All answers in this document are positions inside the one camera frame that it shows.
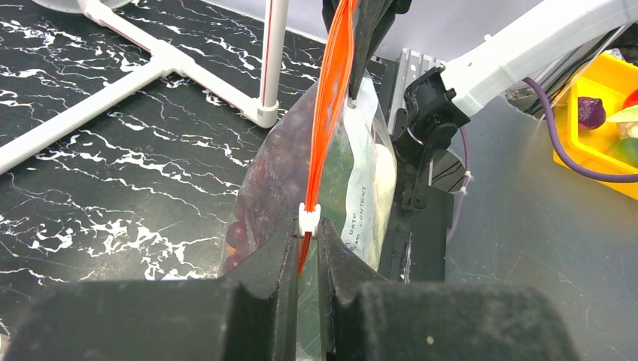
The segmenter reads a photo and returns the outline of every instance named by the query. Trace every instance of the clear plastic bag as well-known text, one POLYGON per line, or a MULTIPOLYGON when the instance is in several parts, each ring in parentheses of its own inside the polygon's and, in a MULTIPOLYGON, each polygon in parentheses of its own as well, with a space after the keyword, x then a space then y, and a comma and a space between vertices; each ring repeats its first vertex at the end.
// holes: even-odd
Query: clear plastic bag
MULTIPOLYGON (((317 84, 266 136, 248 167, 226 234, 222 272, 228 272, 297 216, 305 200, 317 84)), ((396 159, 372 79, 367 75, 356 106, 343 105, 324 164, 321 216, 330 218, 344 243, 373 269, 396 183, 396 159)), ((298 359, 321 352, 316 244, 311 243, 299 280, 298 359)))

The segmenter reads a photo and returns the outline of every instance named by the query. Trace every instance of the purple vegetable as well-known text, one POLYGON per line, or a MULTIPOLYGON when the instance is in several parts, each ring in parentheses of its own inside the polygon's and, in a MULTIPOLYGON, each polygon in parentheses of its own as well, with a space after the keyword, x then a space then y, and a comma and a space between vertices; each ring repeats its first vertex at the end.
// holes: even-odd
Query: purple vegetable
POLYGON ((603 100, 579 96, 579 128, 593 130, 605 123, 607 114, 603 108, 603 100))

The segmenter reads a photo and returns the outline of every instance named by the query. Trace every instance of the yellow plastic container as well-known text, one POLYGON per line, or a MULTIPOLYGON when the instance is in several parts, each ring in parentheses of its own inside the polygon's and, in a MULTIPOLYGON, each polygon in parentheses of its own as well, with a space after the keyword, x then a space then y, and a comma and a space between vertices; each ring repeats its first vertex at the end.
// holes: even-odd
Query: yellow plastic container
MULTIPOLYGON (((638 68, 613 56, 601 54, 554 106, 558 135, 565 151, 575 162, 600 173, 638 173, 638 168, 605 154, 619 140, 615 123, 605 123, 591 131, 579 131, 578 125, 580 96, 602 99, 609 118, 622 109, 624 100, 636 89, 638 68)), ((556 152, 554 161, 566 166, 556 152)), ((638 199, 638 184, 599 183, 638 199)))

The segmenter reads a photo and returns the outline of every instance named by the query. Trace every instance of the marble countertop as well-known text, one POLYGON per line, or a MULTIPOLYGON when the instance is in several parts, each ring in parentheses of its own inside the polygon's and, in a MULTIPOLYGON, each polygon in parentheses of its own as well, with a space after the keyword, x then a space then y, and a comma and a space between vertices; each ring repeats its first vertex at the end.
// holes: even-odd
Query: marble countertop
MULTIPOLYGON (((0 145, 149 60, 82 16, 3 3, 0 145)), ((118 13, 258 95, 260 21, 197 0, 138 0, 118 13)), ((282 109, 315 82, 323 47, 287 34, 282 109)), ((0 175, 0 334, 15 332, 53 284, 216 277, 224 227, 265 134, 171 75, 0 175)))

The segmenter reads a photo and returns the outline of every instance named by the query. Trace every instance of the orange bag handle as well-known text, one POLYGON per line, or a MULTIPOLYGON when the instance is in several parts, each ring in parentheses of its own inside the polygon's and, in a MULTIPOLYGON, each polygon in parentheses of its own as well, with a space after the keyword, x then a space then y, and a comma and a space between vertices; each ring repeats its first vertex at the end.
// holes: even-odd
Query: orange bag handle
MULTIPOLYGON (((314 105, 308 187, 305 195, 305 211, 307 212, 313 212, 317 204, 330 139, 348 91, 354 58, 354 12, 356 9, 357 0, 341 0, 328 32, 314 105)), ((308 256, 311 237, 311 233, 306 233, 303 237, 299 253, 300 274, 308 256)))

